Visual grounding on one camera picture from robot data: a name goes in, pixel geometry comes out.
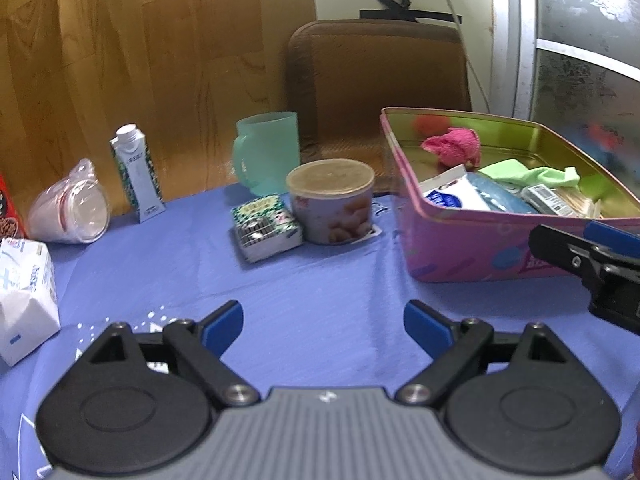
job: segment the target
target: tissue box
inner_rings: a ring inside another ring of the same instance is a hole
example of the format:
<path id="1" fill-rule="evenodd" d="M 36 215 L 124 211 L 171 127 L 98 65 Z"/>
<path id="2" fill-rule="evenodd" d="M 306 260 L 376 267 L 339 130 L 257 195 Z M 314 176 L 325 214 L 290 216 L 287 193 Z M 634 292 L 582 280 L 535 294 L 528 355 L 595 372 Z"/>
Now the tissue box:
<path id="1" fill-rule="evenodd" d="M 0 244 L 0 356 L 9 366 L 60 330 L 53 264 L 45 244 Z"/>
<path id="2" fill-rule="evenodd" d="M 490 208 L 466 178 L 463 165 L 420 183 L 420 192 L 429 202 L 440 207 L 457 207 L 475 211 Z"/>
<path id="3" fill-rule="evenodd" d="M 240 250 L 249 263 L 302 243 L 300 224 L 278 195 L 251 200 L 231 211 Z"/>

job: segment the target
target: white packet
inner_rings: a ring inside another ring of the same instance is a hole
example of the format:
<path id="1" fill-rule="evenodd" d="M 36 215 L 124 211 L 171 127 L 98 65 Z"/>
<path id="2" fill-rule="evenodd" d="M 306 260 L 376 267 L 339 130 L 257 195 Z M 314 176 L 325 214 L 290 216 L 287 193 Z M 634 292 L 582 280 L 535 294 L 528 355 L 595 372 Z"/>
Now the white packet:
<path id="1" fill-rule="evenodd" d="M 60 330 L 53 264 L 45 244 L 0 244 L 0 356 L 9 366 Z"/>
<path id="2" fill-rule="evenodd" d="M 420 192 L 426 200 L 441 207 L 491 210 L 467 179 L 463 164 L 424 180 L 420 183 Z"/>

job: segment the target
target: table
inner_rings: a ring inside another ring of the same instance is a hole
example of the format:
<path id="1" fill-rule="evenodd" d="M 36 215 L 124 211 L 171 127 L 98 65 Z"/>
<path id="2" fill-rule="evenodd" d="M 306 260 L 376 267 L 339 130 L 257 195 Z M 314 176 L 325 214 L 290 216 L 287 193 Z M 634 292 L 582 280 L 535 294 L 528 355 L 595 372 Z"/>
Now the table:
<path id="1" fill-rule="evenodd" d="M 376 199 L 382 234 L 339 247 L 305 244 L 246 264 L 232 238 L 230 209 L 252 197 L 240 185 L 168 203 L 143 224 L 114 218 L 89 246 L 50 246 L 62 329 L 14 368 L 0 370 L 0 478 L 32 480 L 49 470 L 33 420 L 46 392 L 109 323 L 159 331 L 199 319 L 226 300 L 244 306 L 244 331 L 223 360 L 263 395 L 272 386 L 382 385 L 393 393 L 430 358 L 404 332 L 413 298 L 452 319 L 476 316 L 520 332 L 546 322 L 624 410 L 607 471 L 630 472 L 640 420 L 640 338 L 588 314 L 572 277 L 481 283 L 420 283 L 409 277 L 391 200 Z"/>

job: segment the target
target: pink towel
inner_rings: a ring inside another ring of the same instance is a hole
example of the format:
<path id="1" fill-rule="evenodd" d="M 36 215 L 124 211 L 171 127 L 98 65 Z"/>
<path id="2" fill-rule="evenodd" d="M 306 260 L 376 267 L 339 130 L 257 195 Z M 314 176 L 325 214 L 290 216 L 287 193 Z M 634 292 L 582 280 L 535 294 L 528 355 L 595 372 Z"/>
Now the pink towel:
<path id="1" fill-rule="evenodd" d="M 444 135 L 425 139 L 420 147 L 437 155 L 448 168 L 468 162 L 475 168 L 480 165 L 480 139 L 468 128 L 449 128 Z"/>

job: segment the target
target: electrical cord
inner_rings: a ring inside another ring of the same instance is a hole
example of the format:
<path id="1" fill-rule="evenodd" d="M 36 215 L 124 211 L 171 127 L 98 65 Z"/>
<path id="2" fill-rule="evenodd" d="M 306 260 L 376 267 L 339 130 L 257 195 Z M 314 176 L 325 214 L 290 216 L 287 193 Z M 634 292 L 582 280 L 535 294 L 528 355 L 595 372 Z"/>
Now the electrical cord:
<path id="1" fill-rule="evenodd" d="M 460 20 L 458 19 L 458 14 L 456 13 L 456 9 L 454 9 L 453 7 L 453 3 L 451 0 L 445 0 L 447 2 L 447 5 L 449 6 L 449 10 L 451 12 L 451 15 L 453 16 L 453 21 L 456 23 L 456 27 L 458 28 L 458 34 L 460 35 L 460 43 L 462 45 L 462 53 L 465 56 L 465 60 L 466 63 L 469 65 L 469 68 L 471 70 L 471 73 L 474 77 L 474 80 L 476 82 L 476 84 L 478 85 L 478 89 L 480 90 L 480 93 L 482 94 L 482 100 L 484 100 L 484 105 L 486 106 L 486 110 L 487 113 L 491 113 L 491 107 L 489 106 L 489 98 L 487 97 L 486 92 L 484 91 L 484 88 L 482 87 L 482 83 L 480 82 L 480 78 L 478 77 L 478 74 L 476 73 L 476 69 L 474 68 L 474 66 L 471 63 L 471 60 L 469 59 L 468 56 L 468 51 L 466 49 L 466 42 L 465 42 L 465 38 L 462 36 L 462 24 L 460 23 Z"/>

